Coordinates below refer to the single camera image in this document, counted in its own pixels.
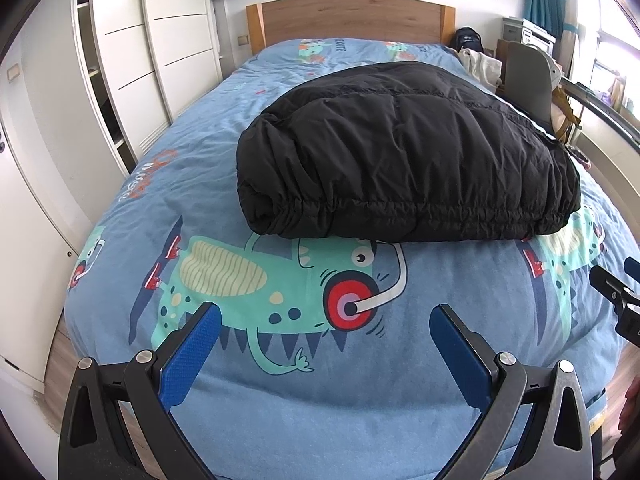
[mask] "printer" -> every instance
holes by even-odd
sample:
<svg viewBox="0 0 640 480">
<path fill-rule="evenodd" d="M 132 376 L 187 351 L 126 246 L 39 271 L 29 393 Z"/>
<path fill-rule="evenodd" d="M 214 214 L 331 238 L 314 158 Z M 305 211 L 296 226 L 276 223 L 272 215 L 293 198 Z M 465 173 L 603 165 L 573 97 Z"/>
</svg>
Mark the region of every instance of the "printer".
<svg viewBox="0 0 640 480">
<path fill-rule="evenodd" d="M 502 19 L 502 39 L 534 45 L 552 56 L 556 38 L 544 28 L 521 18 Z"/>
</svg>

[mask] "black bag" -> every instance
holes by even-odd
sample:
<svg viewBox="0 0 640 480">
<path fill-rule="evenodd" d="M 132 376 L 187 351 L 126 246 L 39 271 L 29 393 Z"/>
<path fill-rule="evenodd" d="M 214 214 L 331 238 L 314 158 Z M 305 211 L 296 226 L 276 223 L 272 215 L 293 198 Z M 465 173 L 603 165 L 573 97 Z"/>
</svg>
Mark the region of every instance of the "black bag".
<svg viewBox="0 0 640 480">
<path fill-rule="evenodd" d="M 476 52 L 482 52 L 484 54 L 484 48 L 482 47 L 482 38 L 480 34 L 474 31 L 471 27 L 459 28 L 453 35 L 451 48 L 455 48 L 460 52 L 463 48 L 470 48 Z"/>
</svg>

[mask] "light switch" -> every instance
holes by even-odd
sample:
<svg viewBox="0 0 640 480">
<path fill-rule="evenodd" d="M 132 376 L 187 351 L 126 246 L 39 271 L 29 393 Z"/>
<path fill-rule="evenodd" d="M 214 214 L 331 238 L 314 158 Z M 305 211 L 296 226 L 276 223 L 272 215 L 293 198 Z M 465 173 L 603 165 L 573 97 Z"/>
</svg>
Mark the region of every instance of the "light switch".
<svg viewBox="0 0 640 480">
<path fill-rule="evenodd" d="M 6 71 L 6 78 L 9 80 L 9 83 L 13 81 L 15 78 L 17 78 L 19 75 L 20 75 L 20 65 L 18 65 L 17 63 L 9 67 L 9 70 Z"/>
</svg>

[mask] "metal screw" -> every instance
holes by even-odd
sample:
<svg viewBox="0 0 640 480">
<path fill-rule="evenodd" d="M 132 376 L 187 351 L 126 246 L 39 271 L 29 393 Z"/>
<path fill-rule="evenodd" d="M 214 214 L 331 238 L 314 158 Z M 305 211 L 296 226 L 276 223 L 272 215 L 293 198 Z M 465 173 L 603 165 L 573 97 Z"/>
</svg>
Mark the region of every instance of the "metal screw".
<svg viewBox="0 0 640 480">
<path fill-rule="evenodd" d="M 516 357 L 515 355 L 509 353 L 509 352 L 502 352 L 499 356 L 500 362 L 503 365 L 507 365 L 507 366 L 511 366 L 516 364 Z"/>
<path fill-rule="evenodd" d="M 90 357 L 83 357 L 78 361 L 78 368 L 80 368 L 81 370 L 86 370 L 89 366 L 91 366 L 92 362 L 93 360 Z"/>
<path fill-rule="evenodd" d="M 136 355 L 136 361 L 138 361 L 140 364 L 148 363 L 149 361 L 151 361 L 151 358 L 153 356 L 154 355 L 151 350 L 143 350 L 138 352 L 138 354 Z"/>
<path fill-rule="evenodd" d="M 571 364 L 571 361 L 560 361 L 559 366 L 565 374 L 570 374 L 574 371 L 574 365 Z"/>
</svg>

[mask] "wardrobe door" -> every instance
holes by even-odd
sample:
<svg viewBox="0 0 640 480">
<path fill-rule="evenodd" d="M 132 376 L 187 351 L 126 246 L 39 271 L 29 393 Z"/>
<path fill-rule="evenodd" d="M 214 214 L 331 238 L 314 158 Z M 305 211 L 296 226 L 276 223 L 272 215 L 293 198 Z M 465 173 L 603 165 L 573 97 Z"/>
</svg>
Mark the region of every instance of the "wardrobe door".
<svg viewBox="0 0 640 480">
<path fill-rule="evenodd" d="M 0 114 L 15 160 L 79 251 L 127 174 L 92 91 L 76 0 L 41 0 L 0 64 Z"/>
<path fill-rule="evenodd" d="M 100 70 L 130 150 L 140 159 L 169 124 L 142 0 L 89 0 Z"/>
<path fill-rule="evenodd" d="M 174 120 L 222 80 L 210 0 L 143 0 L 164 102 Z"/>
<path fill-rule="evenodd" d="M 38 391 L 76 254 L 44 214 L 0 129 L 0 368 Z"/>
</svg>

